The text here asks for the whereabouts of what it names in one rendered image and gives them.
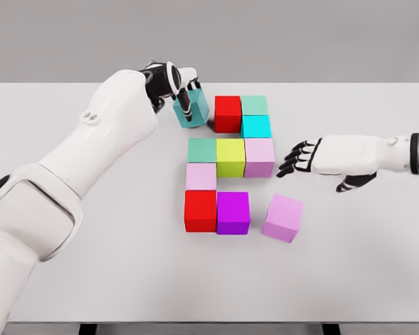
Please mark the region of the teal cube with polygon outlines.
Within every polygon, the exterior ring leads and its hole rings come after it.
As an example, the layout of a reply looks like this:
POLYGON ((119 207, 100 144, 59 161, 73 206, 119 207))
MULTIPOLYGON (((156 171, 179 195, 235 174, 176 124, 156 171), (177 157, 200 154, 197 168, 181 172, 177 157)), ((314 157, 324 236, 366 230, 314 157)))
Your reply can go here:
POLYGON ((196 128, 204 126, 207 123, 209 114, 209 107, 202 89, 193 89, 187 91, 190 100, 190 110, 192 120, 188 122, 184 116, 184 113, 179 105, 179 102, 175 100, 173 102, 173 109, 175 111, 177 120, 182 128, 196 128))

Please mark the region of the red cube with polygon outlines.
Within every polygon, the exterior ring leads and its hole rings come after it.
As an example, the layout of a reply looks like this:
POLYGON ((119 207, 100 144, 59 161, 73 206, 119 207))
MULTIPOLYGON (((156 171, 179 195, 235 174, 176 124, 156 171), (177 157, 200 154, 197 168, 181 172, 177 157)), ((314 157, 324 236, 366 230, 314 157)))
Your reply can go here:
POLYGON ((216 222, 216 191, 185 191, 185 230, 187 232, 216 232, 216 222))
POLYGON ((241 122, 240 96, 215 96, 214 131, 216 133, 239 133, 241 122))

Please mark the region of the mint green cube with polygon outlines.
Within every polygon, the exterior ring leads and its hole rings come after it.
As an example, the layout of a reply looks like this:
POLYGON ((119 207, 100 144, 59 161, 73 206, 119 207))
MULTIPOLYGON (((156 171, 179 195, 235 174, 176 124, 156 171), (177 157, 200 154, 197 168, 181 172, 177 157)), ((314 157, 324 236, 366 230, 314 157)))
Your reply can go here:
POLYGON ((244 116, 268 115, 267 99, 264 95, 241 96, 241 104, 244 116))
POLYGON ((189 163, 215 163, 216 140, 214 138, 189 138, 187 161, 189 163))

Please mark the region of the yellow-green cube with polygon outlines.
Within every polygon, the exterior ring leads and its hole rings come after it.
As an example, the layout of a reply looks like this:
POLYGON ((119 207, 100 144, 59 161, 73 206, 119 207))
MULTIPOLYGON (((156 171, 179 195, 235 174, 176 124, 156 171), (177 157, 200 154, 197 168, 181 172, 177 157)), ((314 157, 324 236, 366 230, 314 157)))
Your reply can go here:
POLYGON ((242 138, 216 139, 217 177, 242 178, 246 164, 244 140, 242 138))

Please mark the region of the purple cube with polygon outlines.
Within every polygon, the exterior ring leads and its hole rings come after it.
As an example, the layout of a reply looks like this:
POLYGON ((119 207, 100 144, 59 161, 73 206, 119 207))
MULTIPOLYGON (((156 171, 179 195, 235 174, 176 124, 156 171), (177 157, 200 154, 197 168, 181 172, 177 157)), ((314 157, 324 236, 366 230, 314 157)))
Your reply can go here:
POLYGON ((216 199, 218 235, 247 235, 251 216, 247 192, 218 191, 216 199))

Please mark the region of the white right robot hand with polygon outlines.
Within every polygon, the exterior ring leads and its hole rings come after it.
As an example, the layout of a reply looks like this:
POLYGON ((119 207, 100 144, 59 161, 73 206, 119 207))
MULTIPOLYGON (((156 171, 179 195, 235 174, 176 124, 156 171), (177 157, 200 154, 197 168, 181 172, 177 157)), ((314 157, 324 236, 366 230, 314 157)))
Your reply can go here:
POLYGON ((276 177, 294 172, 343 177, 337 193, 360 188, 377 176, 377 139, 363 135, 326 135, 295 145, 276 177))

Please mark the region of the cyan cube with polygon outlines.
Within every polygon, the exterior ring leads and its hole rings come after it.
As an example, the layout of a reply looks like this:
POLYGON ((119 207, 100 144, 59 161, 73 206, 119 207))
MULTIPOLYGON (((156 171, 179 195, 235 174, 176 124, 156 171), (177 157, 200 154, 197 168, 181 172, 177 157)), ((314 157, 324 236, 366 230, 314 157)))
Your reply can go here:
POLYGON ((243 116, 240 135, 243 138, 271 138, 270 118, 267 115, 243 116))

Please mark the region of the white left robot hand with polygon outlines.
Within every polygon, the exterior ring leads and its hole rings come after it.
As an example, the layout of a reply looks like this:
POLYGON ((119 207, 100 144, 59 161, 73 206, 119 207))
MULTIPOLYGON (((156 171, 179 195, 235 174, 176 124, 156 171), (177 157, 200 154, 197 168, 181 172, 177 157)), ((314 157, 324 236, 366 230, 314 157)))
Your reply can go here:
POLYGON ((179 85, 179 92, 176 95, 176 98, 184 113, 185 119, 188 122, 191 122, 192 121, 191 103, 190 103, 189 95, 187 91, 200 89, 201 85, 200 85, 200 82, 198 81, 198 74, 195 68, 192 68, 192 67, 179 68, 178 71, 179 71, 179 74, 181 75, 181 84, 179 85))

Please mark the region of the pink cube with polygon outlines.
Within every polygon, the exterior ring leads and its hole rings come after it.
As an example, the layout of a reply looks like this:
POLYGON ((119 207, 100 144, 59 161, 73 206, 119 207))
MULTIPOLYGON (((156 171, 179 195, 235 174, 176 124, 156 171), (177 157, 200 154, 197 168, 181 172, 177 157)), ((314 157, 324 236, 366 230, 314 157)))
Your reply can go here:
POLYGON ((269 178, 275 165, 272 138, 246 138, 244 140, 246 165, 244 177, 269 178))
POLYGON ((275 193, 265 217, 262 234, 291 243, 300 229, 303 209, 303 202, 275 193))
POLYGON ((216 164, 215 163, 187 163, 186 164, 187 191, 215 191, 216 164))

